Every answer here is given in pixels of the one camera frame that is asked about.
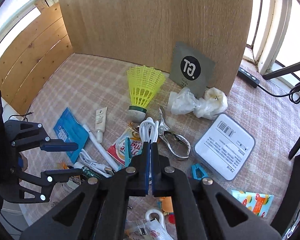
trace silver bolt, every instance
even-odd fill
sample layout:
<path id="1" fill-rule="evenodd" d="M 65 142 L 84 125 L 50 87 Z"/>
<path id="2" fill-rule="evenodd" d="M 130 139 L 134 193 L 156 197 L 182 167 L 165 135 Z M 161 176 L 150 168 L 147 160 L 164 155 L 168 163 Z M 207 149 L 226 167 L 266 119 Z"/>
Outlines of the silver bolt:
<path id="1" fill-rule="evenodd" d="M 209 177 L 205 177 L 205 178 L 202 179 L 202 183 L 204 185 L 211 185 L 213 183 L 213 180 Z"/>
<path id="2" fill-rule="evenodd" d="M 174 172 L 174 167 L 167 166 L 167 167 L 164 168 L 164 171 L 166 173 L 173 173 Z"/>
<path id="3" fill-rule="evenodd" d="M 97 184 L 97 183 L 98 183 L 98 179 L 95 178 L 95 177 L 91 177 L 91 178 L 88 179 L 88 183 L 89 183 L 90 185 Z"/>
<path id="4" fill-rule="evenodd" d="M 136 168 L 135 167 L 127 167 L 126 168 L 126 172 L 129 174 L 135 173 L 136 172 Z"/>

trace crumpled white plastic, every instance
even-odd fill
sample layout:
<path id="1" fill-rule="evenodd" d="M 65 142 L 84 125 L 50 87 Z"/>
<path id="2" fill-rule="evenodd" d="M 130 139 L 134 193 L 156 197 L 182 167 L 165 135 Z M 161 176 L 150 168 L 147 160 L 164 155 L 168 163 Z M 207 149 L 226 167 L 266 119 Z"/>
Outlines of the crumpled white plastic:
<path id="1" fill-rule="evenodd" d="M 198 118 L 213 120 L 217 114 L 228 107 L 226 95 L 217 88 L 206 90 L 204 97 L 196 99 L 189 88 L 183 88 L 178 94 L 170 92 L 168 111 L 172 114 L 187 114 L 193 111 Z"/>

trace gt logo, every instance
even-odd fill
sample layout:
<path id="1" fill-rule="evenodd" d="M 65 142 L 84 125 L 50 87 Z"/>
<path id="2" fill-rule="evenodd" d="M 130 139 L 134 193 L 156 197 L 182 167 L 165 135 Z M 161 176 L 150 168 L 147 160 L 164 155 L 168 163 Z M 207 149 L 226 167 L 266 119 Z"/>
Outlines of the gt logo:
<path id="1" fill-rule="evenodd" d="M 200 76 L 201 73 L 200 63 L 195 57 L 192 56 L 184 57 L 181 61 L 180 67 L 181 67 L 182 74 L 187 80 L 193 81 Z"/>

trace yellow shuttlecock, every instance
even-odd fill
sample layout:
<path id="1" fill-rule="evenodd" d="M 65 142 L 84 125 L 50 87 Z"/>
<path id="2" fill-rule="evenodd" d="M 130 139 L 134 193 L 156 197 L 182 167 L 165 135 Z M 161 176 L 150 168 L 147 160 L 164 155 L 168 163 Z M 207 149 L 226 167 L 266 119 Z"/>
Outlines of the yellow shuttlecock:
<path id="1" fill-rule="evenodd" d="M 166 80 L 160 70 L 147 66 L 135 66 L 127 70 L 131 106 L 128 118 L 133 122 L 142 122 L 146 116 L 147 105 Z"/>

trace teal clothespin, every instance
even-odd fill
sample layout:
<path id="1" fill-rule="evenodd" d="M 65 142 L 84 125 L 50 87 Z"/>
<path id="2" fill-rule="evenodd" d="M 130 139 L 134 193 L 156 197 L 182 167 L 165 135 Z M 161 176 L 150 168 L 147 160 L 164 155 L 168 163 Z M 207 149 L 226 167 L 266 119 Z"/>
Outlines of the teal clothespin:
<path id="1" fill-rule="evenodd" d="M 131 162 L 131 143 L 129 137 L 125 139 L 125 147 L 124 147 L 124 166 L 128 167 Z"/>
<path id="2" fill-rule="evenodd" d="M 194 179 L 200 180 L 209 177 L 206 171 L 204 170 L 204 168 L 202 168 L 202 166 L 199 163 L 191 165 L 191 169 L 192 169 L 192 176 Z"/>

